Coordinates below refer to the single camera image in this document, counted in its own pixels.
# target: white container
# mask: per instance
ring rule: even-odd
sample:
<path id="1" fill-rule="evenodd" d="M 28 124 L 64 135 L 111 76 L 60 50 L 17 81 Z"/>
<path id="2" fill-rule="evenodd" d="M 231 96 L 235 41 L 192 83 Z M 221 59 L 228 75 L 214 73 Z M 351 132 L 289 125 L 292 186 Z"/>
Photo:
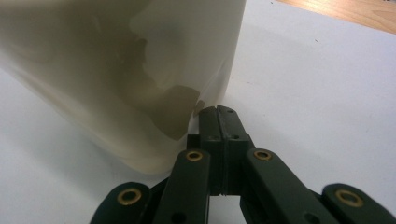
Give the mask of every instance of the white container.
<path id="1" fill-rule="evenodd" d="M 170 169 L 229 79 L 244 0 L 3 0 L 0 65 L 136 170 Z"/>

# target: brass insert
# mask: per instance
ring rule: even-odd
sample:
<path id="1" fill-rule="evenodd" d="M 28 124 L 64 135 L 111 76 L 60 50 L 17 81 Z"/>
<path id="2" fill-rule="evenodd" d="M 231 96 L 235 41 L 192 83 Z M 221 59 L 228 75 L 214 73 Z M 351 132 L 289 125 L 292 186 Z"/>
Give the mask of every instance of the brass insert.
<path id="1" fill-rule="evenodd" d="M 272 159 L 271 152 L 265 149 L 255 151 L 254 156 L 261 161 L 269 161 Z"/>
<path id="2" fill-rule="evenodd" d="M 199 151 L 191 151 L 187 153 L 186 157 L 189 161 L 199 161 L 204 155 Z"/>
<path id="3" fill-rule="evenodd" d="M 364 205 L 363 199 L 359 195 L 346 189 L 338 189 L 335 196 L 341 203 L 352 207 L 362 207 Z"/>
<path id="4" fill-rule="evenodd" d="M 131 205 L 137 203 L 141 197 L 142 192 L 139 189 L 125 189 L 120 192 L 117 201 L 122 205 Z"/>

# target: wooden floor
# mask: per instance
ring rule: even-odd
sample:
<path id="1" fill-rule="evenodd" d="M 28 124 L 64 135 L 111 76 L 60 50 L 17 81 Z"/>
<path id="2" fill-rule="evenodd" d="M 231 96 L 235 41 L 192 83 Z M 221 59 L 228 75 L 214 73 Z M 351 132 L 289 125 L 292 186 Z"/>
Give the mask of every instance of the wooden floor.
<path id="1" fill-rule="evenodd" d="M 396 0 L 278 0 L 345 21 L 396 34 Z"/>

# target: screw hole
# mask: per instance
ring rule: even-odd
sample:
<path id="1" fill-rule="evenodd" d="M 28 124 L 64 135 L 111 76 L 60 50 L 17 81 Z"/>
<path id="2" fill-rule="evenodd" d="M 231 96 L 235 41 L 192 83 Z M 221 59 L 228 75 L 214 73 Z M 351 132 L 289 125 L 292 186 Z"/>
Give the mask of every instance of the screw hole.
<path id="1" fill-rule="evenodd" d="M 255 151 L 254 156 L 261 161 L 269 161 L 272 158 L 271 153 L 264 149 Z"/>
<path id="2" fill-rule="evenodd" d="M 305 220 L 311 224 L 320 224 L 320 219 L 312 213 L 306 213 L 304 215 Z"/>
<path id="3" fill-rule="evenodd" d="M 199 161 L 204 155 L 198 151 L 191 151 L 187 153 L 187 160 L 189 161 Z"/>
<path id="4" fill-rule="evenodd" d="M 335 196 L 341 203 L 347 204 L 352 207 L 362 207 L 363 199 L 359 197 L 356 193 L 346 190 L 339 189 L 335 192 Z"/>
<path id="5" fill-rule="evenodd" d="M 187 217 L 184 213 L 174 213 L 171 217 L 173 223 L 185 223 Z"/>
<path id="6" fill-rule="evenodd" d="M 125 189 L 119 193 L 117 201 L 122 205 L 131 205 L 137 203 L 142 197 L 139 189 Z"/>

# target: white table surface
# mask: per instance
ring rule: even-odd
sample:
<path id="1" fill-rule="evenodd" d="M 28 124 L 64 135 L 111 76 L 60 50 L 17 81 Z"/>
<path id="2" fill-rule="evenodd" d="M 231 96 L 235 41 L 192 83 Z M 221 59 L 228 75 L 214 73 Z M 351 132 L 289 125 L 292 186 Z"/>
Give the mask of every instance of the white table surface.
<path id="1" fill-rule="evenodd" d="M 396 35 L 248 1 L 223 105 L 316 192 L 362 189 L 396 215 Z M 118 184 L 154 185 L 0 73 L 0 223 L 88 223 Z M 209 223 L 244 223 L 236 197 Z"/>

